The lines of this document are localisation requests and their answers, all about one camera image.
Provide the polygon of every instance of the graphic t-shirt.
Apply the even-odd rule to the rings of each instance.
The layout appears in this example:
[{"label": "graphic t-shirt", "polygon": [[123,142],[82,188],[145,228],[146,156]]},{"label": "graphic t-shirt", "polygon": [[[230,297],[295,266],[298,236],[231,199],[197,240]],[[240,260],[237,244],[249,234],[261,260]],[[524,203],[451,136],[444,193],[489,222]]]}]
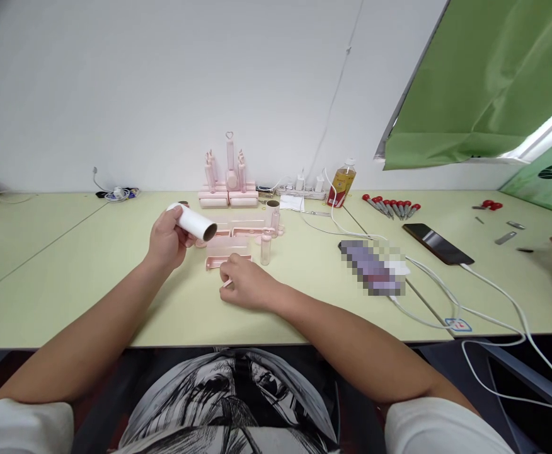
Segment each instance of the graphic t-shirt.
[{"label": "graphic t-shirt", "polygon": [[[69,405],[0,400],[2,454],[69,454]],[[436,397],[390,407],[389,454],[513,454],[482,418]],[[325,453],[335,433],[318,391],[282,358],[256,349],[175,366],[144,394],[119,453]]]},{"label": "graphic t-shirt", "polygon": [[282,358],[259,349],[206,354],[175,366],[140,399],[119,453],[336,450],[325,403]]}]

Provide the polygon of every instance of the green curtain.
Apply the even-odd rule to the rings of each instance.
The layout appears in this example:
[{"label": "green curtain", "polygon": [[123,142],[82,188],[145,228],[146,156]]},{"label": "green curtain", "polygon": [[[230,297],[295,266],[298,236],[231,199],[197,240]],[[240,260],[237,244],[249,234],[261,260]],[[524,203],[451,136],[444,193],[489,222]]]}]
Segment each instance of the green curtain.
[{"label": "green curtain", "polygon": [[386,170],[496,157],[552,116],[552,0],[451,0],[386,143]]}]

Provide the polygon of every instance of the desk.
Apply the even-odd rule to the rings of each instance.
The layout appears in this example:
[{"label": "desk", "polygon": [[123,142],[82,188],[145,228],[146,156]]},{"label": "desk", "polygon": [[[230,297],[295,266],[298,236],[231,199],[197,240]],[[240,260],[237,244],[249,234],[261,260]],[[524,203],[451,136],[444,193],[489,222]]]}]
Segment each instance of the desk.
[{"label": "desk", "polygon": [[[27,195],[1,197],[16,202]],[[105,204],[93,194],[37,194],[0,203],[0,280]]]},{"label": "desk", "polygon": [[[520,327],[511,302],[489,285],[458,266],[448,266],[431,254],[402,229],[404,222],[390,221],[362,200],[365,191],[353,191],[345,201],[345,209],[368,233],[389,238],[402,252],[430,267],[448,285],[461,304]],[[384,199],[411,200],[421,204],[408,222],[430,226],[446,240],[476,261],[471,267],[498,284],[526,312],[531,332],[552,333],[552,211],[496,191],[370,191],[371,196]],[[473,205],[491,199],[504,207],[497,211],[474,210]],[[478,216],[484,225],[475,220]],[[506,224],[515,221],[526,227],[520,231]],[[496,245],[494,241],[516,230],[517,236]],[[535,249],[534,253],[515,250]],[[452,303],[425,273],[408,264],[408,280],[441,320],[452,317]],[[452,332],[454,336],[484,336],[511,334],[512,331],[487,322],[469,313],[461,318],[469,323],[471,332]]]},{"label": "desk", "polygon": [[[0,348],[34,348],[98,301],[147,251],[153,222],[169,204],[187,200],[198,210],[194,193],[145,192],[138,199],[109,204],[0,282]],[[319,201],[306,209],[325,211]],[[234,209],[202,210],[211,217],[235,214]],[[404,341],[446,341],[446,330],[420,325],[402,314],[387,298],[365,296],[337,249],[343,236],[311,229],[291,211],[281,212],[286,232],[272,241],[267,270],[276,279],[305,293],[370,320]],[[329,218],[307,221],[334,230]],[[338,210],[344,228],[360,231]],[[251,244],[254,259],[260,247]],[[210,346],[305,343],[276,316],[227,305],[219,298],[219,271],[204,269],[205,250],[192,248],[186,264],[171,275],[149,310],[132,345]],[[410,310],[438,323],[412,291],[400,298]]]}]

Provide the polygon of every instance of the red-handled screwdriver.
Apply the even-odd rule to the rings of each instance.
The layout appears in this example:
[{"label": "red-handled screwdriver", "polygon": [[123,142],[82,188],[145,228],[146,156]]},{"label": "red-handled screwdriver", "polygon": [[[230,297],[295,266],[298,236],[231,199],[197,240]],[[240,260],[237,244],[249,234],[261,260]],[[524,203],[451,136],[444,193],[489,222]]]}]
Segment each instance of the red-handled screwdriver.
[{"label": "red-handled screwdriver", "polygon": [[405,221],[408,218],[408,213],[410,212],[411,205],[412,205],[411,201],[404,201],[404,211],[402,212],[403,221]]},{"label": "red-handled screwdriver", "polygon": [[400,221],[404,221],[404,201],[398,201],[398,211],[400,212]]},{"label": "red-handled screwdriver", "polygon": [[378,195],[377,197],[373,197],[371,200],[381,207],[381,211],[383,212],[383,214],[389,217],[389,211],[387,208],[385,208],[385,205],[383,204],[383,197]]},{"label": "red-handled screwdriver", "polygon": [[406,217],[407,219],[410,219],[413,217],[413,214],[415,214],[417,212],[417,210],[420,210],[421,209],[421,205],[419,204],[414,204],[412,206],[412,208],[410,209],[410,211],[408,212],[408,216]]},{"label": "red-handled screwdriver", "polygon": [[379,206],[374,202],[374,200],[371,200],[371,197],[370,197],[368,194],[364,194],[364,195],[362,196],[362,200],[367,201],[369,204],[372,205],[372,207],[373,207],[375,210],[379,211],[381,214],[385,214],[385,213],[383,213],[383,211],[381,210],[381,207],[379,207]]},{"label": "red-handled screwdriver", "polygon": [[391,207],[391,202],[389,200],[384,200],[383,204],[385,205],[385,208],[388,209],[389,217],[391,220],[394,220],[394,209]]},{"label": "red-handled screwdriver", "polygon": [[400,214],[400,209],[398,208],[398,201],[389,201],[390,206],[393,208],[394,213],[396,213],[396,216],[399,217],[400,220],[402,220],[402,215]]}]

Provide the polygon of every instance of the smartphone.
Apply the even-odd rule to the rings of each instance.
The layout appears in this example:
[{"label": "smartphone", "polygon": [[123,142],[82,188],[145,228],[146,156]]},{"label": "smartphone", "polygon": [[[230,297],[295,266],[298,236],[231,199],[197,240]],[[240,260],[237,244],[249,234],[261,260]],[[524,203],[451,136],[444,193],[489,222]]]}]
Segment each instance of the smartphone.
[{"label": "smartphone", "polygon": [[451,245],[425,224],[404,224],[402,228],[447,265],[471,265],[474,263],[471,257]]}]

